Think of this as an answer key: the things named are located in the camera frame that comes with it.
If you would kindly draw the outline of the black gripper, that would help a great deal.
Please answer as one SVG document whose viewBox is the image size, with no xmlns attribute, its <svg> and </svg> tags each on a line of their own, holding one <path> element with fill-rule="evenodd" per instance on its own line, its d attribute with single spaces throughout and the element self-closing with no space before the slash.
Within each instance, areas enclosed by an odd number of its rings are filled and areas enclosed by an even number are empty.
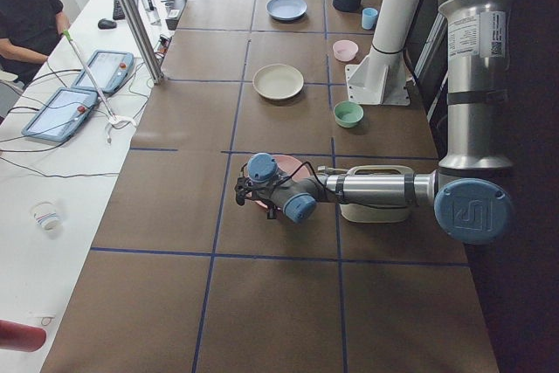
<svg viewBox="0 0 559 373">
<path fill-rule="evenodd" d="M 271 188 L 266 183 L 255 183 L 249 177 L 240 176 L 235 184 L 236 203 L 244 206 L 245 201 L 253 201 L 266 209 L 267 219 L 276 219 L 277 211 L 280 209 L 271 198 Z"/>
</svg>

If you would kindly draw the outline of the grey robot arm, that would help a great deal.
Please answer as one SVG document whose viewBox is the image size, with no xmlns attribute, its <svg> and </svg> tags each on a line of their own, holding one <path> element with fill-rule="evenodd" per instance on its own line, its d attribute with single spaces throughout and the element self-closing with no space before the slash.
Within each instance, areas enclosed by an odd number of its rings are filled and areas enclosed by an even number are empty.
<svg viewBox="0 0 559 373">
<path fill-rule="evenodd" d="M 447 152 L 429 174 L 385 169 L 370 175 L 327 169 L 302 180 L 267 153 L 240 170 L 238 204 L 261 202 L 270 218 L 296 223 L 320 202 L 360 206 L 378 220 L 432 206 L 440 227 L 465 244 L 483 245 L 509 230 L 514 207 L 497 180 L 511 169 L 498 150 L 498 123 L 508 94 L 508 27 L 514 0 L 438 0 L 447 33 Z M 346 68 L 349 101 L 404 104 L 404 45 L 419 0 L 383 0 L 368 55 Z"/>
</svg>

